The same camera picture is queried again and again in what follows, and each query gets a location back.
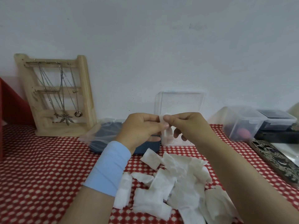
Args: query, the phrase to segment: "white wall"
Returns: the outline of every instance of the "white wall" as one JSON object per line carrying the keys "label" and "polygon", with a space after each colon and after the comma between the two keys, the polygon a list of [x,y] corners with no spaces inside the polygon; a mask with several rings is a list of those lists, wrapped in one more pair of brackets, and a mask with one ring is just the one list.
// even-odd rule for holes
{"label": "white wall", "polygon": [[299,0],[0,0],[0,76],[14,53],[86,55],[97,117],[154,109],[161,90],[226,105],[299,101]]}

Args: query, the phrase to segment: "person's left arm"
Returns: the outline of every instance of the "person's left arm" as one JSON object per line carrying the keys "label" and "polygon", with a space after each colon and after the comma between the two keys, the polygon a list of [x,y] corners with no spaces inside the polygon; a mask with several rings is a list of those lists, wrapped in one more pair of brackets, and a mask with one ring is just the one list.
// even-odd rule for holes
{"label": "person's left arm", "polygon": [[159,123],[157,115],[129,115],[115,141],[102,152],[59,224],[107,224],[123,171],[136,147],[146,141],[159,141],[160,137],[152,135],[168,127],[169,124]]}

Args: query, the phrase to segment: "person's right arm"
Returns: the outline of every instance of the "person's right arm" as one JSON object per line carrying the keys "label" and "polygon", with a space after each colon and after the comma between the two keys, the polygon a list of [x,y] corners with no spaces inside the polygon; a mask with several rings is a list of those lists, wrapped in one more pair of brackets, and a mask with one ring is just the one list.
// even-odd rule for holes
{"label": "person's right arm", "polygon": [[291,203],[219,139],[200,113],[165,115],[164,120],[176,127],[174,137],[182,133],[182,139],[195,144],[208,159],[244,223],[299,223],[299,212]]}

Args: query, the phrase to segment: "wooden rack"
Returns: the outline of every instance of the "wooden rack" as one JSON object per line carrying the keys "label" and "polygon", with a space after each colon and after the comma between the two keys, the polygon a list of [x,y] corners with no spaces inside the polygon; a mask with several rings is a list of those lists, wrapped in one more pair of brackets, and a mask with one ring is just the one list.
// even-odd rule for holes
{"label": "wooden rack", "polygon": [[[14,59],[18,66],[20,78],[23,82],[24,90],[34,117],[37,136],[79,137],[97,123],[87,61],[84,55],[78,55],[75,60],[60,60],[31,59],[26,54],[17,53],[14,55]],[[53,122],[54,111],[46,107],[44,96],[40,96],[40,94],[45,93],[45,88],[38,83],[37,75],[33,69],[34,67],[38,67],[38,64],[40,64],[41,67],[58,68],[58,64],[60,64],[65,68],[78,68],[81,87],[77,87],[77,92],[83,96],[84,111],[82,112],[86,123],[70,123],[70,125],[67,126],[65,123]],[[73,93],[76,92],[73,87],[63,87],[63,90],[65,94],[68,90],[73,91]],[[55,94],[57,92],[48,91],[48,93]],[[66,112],[76,118],[74,116],[76,110],[66,110]]]}

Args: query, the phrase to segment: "tablecloth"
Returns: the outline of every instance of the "tablecloth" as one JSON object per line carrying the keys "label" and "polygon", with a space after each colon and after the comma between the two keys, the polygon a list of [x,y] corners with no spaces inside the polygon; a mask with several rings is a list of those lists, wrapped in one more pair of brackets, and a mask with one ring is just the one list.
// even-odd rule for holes
{"label": "tablecloth", "polygon": [[[231,142],[221,125],[211,125],[215,133],[240,153],[256,170],[299,210],[299,189],[291,187],[279,177],[246,143]],[[32,126],[4,126],[5,158],[0,163],[0,222],[1,223],[58,223],[72,203],[82,183],[99,155],[74,137],[37,137]],[[163,152],[205,159],[193,147],[161,147]],[[132,156],[125,171],[153,174],[142,163],[141,156]],[[213,183],[220,184],[212,167],[208,169]],[[130,204],[123,210],[113,209],[110,223],[167,223],[181,224],[177,210],[172,210],[168,221],[151,215],[134,213],[134,190],[146,188],[133,180]]]}

